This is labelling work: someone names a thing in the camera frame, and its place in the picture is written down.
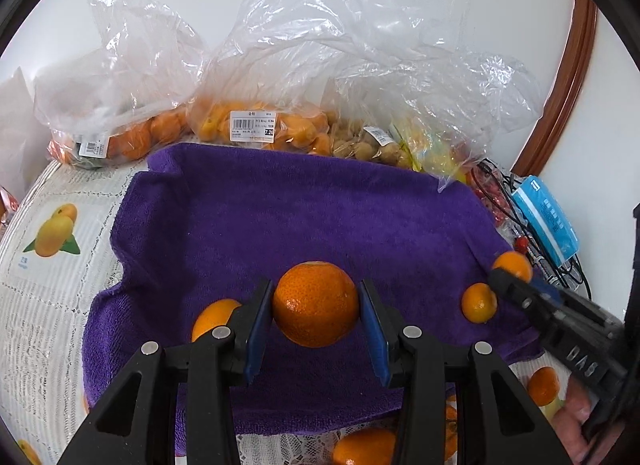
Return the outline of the person's right hand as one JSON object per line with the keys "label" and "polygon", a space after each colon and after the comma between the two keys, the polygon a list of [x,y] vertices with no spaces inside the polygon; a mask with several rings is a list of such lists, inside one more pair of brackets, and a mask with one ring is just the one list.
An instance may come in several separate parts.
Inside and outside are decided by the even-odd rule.
{"label": "person's right hand", "polygon": [[581,464],[592,448],[592,443],[582,437],[582,424],[589,419],[590,413],[587,389],[574,375],[570,375],[563,407],[552,417],[551,425],[573,464]]}

